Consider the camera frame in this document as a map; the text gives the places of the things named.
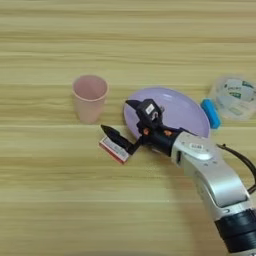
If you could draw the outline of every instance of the plastic cup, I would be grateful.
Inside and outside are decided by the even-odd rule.
[[[74,81],[74,107],[81,122],[92,124],[97,121],[103,111],[107,92],[106,81],[98,76],[81,76]]]

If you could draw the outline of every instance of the wood grain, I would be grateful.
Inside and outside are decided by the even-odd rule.
[[[238,0],[0,0],[0,255],[225,255],[183,171],[147,149],[120,166],[99,124],[131,136],[123,102],[150,85],[200,102],[220,75],[256,81],[255,12]],[[72,106],[81,74],[110,86],[91,126]],[[256,162],[255,116],[223,123],[213,139]]]

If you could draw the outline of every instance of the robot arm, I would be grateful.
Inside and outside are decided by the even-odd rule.
[[[219,148],[208,138],[182,128],[166,127],[162,123],[162,110],[152,99],[126,103],[139,117],[137,127],[141,137],[132,144],[115,129],[102,126],[107,136],[130,155],[140,145],[149,145],[171,157],[194,180],[229,253],[256,256],[256,210],[248,191],[223,160]]]
[[[236,172],[206,138],[182,132],[171,158],[197,187],[231,255],[256,255],[256,211]]]

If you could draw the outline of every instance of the lavender plate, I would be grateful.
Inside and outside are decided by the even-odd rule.
[[[202,137],[209,137],[209,120],[201,107],[184,94],[163,87],[150,87],[135,92],[129,100],[153,99],[159,106],[163,106],[163,123],[174,128],[184,128]],[[133,135],[140,136],[136,124],[139,119],[129,105],[124,106],[126,124]]]

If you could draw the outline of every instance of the black cable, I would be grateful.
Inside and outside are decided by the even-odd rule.
[[[228,151],[229,153],[233,154],[236,156],[239,160],[241,160],[251,171],[253,177],[254,177],[254,184],[248,189],[248,193],[252,194],[253,192],[256,191],[256,167],[255,165],[244,155],[240,154],[239,152],[235,151],[232,148],[229,148],[226,146],[226,144],[220,145],[217,144],[217,146],[223,150]]]

